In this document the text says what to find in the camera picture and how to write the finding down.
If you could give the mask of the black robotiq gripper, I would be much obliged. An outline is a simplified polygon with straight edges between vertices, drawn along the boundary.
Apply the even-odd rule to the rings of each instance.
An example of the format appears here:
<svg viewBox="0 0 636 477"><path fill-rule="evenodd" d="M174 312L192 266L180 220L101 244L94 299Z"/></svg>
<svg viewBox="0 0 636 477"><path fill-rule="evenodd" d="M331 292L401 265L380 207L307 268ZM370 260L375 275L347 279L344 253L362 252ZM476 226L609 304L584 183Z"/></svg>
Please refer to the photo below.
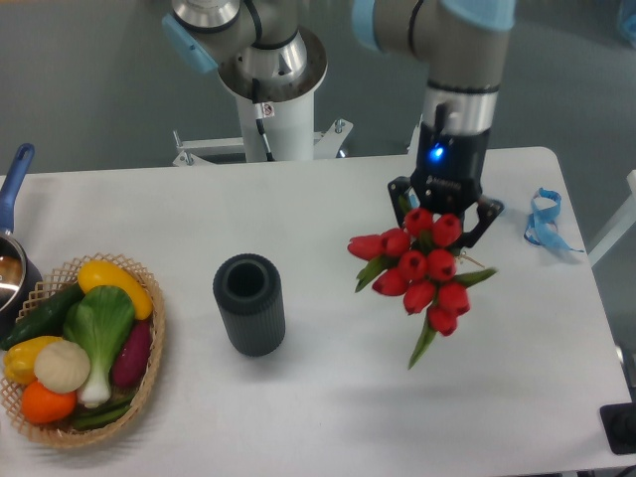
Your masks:
<svg viewBox="0 0 636 477"><path fill-rule="evenodd" d="M476 203L477 225L464 232L460 247L473 247L503 213L504 204L482 196L481 175L490 130L476 135L437 133L420 124L415 170L410 179L399 176L388 183L397 224L419 206L434 214L460 217Z"/></svg>

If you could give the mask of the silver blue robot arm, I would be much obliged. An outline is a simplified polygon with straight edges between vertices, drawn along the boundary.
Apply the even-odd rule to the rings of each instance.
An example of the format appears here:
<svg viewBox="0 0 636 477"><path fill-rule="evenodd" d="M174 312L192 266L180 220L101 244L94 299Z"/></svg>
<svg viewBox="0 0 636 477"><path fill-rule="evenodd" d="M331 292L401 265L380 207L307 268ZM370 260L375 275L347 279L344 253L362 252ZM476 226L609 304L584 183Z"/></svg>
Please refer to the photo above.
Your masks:
<svg viewBox="0 0 636 477"><path fill-rule="evenodd" d="M398 220L408 197L438 215L474 209L476 225L452 241L459 248L503 209L481 176L516 9L513 1L348 1L339 12L341 34L361 50L424 64L414 170L389 191ZM247 161L317 157L314 94L328 60L298 2L175 1L162 28L185 64L216 75L234 97Z"/></svg>

